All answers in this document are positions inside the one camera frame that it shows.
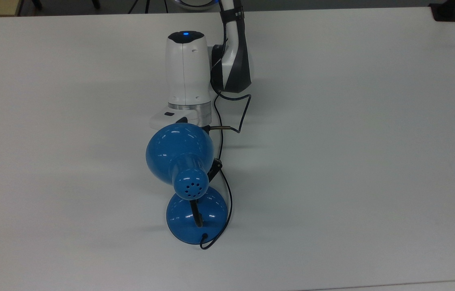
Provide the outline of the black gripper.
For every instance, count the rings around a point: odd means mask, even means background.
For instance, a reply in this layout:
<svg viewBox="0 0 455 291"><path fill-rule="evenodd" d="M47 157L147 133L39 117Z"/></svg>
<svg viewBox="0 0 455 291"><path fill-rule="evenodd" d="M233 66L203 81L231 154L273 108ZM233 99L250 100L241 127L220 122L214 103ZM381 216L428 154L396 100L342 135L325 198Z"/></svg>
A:
<svg viewBox="0 0 455 291"><path fill-rule="evenodd" d="M212 126L211 125L206 125L204 127L200 127L205 134L210 134L210 131L212 131ZM212 181L215 176L221 171L222 169L222 162L218 158L213 159L212 166L210 167L207 177L209 181Z"/></svg>

